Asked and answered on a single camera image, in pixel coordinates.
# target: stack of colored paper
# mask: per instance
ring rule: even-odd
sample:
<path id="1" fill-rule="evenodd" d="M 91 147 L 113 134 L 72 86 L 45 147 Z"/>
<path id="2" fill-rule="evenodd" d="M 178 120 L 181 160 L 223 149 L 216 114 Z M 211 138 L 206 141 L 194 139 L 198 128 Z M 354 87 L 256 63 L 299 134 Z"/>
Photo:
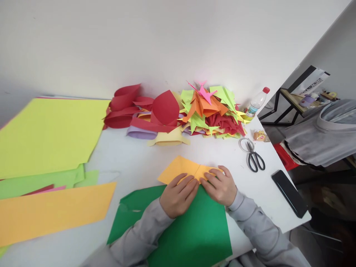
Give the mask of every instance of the stack of colored paper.
<path id="1" fill-rule="evenodd" d="M 85 172 L 108 100 L 33 99 L 0 130 L 0 249 L 102 220 L 115 183 Z"/>
<path id="2" fill-rule="evenodd" d="M 245 136 L 242 115 L 234 94 L 222 86 L 200 83 L 197 90 L 183 90 L 181 95 L 166 91 L 155 99 L 138 96 L 141 85 L 118 89 L 105 117 L 105 128 L 127 128 L 126 135 L 148 139 L 148 145 L 190 144 L 182 132 L 205 137 L 239 138 Z"/>

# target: person's left hand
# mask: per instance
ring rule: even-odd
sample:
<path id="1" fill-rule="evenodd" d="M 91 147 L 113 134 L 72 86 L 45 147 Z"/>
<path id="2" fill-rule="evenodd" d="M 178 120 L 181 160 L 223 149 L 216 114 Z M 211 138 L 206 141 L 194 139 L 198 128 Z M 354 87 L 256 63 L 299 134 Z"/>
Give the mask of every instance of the person's left hand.
<path id="1" fill-rule="evenodd" d="M 193 175 L 187 176 L 179 184 L 187 173 L 180 174 L 174 178 L 163 191 L 159 202 L 169 218 L 175 219 L 183 215 L 195 198 L 199 182 Z"/>

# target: white wall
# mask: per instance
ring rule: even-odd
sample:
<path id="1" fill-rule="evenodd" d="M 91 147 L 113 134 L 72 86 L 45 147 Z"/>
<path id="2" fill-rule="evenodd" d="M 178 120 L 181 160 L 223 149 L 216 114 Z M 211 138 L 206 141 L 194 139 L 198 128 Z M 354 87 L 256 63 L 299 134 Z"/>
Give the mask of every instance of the white wall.
<path id="1" fill-rule="evenodd" d="M 331 74 L 321 87 L 337 92 L 340 98 L 356 99 L 356 1 L 350 4 L 282 87 L 291 86 L 310 65 Z"/>
<path id="2" fill-rule="evenodd" d="M 2 0 L 0 125 L 37 94 L 281 86 L 350 0 Z"/>

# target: bottle label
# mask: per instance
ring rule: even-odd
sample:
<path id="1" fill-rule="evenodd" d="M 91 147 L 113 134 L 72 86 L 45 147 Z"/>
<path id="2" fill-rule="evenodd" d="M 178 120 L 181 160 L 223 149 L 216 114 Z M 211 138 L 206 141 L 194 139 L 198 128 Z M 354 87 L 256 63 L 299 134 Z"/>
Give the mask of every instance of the bottle label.
<path id="1" fill-rule="evenodd" d="M 257 111 L 258 111 L 258 108 L 255 108 L 255 107 L 250 105 L 248 107 L 248 110 L 245 113 L 246 113 L 247 116 L 253 117 Z"/>

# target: gray sleeve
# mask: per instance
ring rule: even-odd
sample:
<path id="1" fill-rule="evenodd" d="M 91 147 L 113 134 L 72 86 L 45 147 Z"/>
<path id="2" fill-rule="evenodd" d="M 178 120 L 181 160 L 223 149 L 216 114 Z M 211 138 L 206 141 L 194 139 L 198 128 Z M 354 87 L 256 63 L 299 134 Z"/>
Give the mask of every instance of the gray sleeve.
<path id="1" fill-rule="evenodd" d="M 229 215 L 237 222 L 267 266 L 310 267 L 300 250 L 282 234 L 253 199 L 239 191 L 229 206 Z"/>
<path id="2" fill-rule="evenodd" d="M 152 201 L 142 218 L 129 228 L 111 247 L 106 246 L 91 257 L 85 267 L 148 266 L 146 259 L 158 247 L 158 239 L 174 220 L 159 203 Z"/>

